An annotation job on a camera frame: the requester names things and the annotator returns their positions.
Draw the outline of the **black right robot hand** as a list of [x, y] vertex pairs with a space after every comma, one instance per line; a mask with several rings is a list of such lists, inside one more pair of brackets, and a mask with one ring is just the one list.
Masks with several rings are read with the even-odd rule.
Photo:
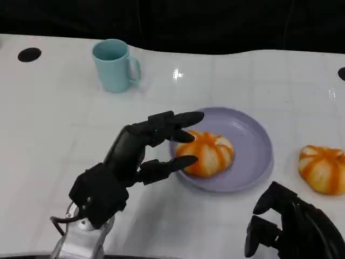
[[275, 181], [253, 210], [245, 257], [261, 244], [276, 249], [279, 258], [344, 258], [344, 239], [329, 217]]

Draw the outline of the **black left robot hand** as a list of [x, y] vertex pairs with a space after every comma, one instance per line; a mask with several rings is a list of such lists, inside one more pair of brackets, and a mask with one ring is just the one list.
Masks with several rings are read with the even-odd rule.
[[146, 147], [156, 147], [166, 140], [188, 144], [195, 137], [183, 128], [201, 122], [204, 113], [199, 111], [174, 114], [167, 111], [154, 114], [146, 121], [125, 126], [112, 144], [104, 164], [114, 173], [124, 187], [137, 182], [148, 185], [164, 180], [173, 172], [194, 165], [198, 158], [183, 155], [168, 162], [157, 159], [144, 162]]

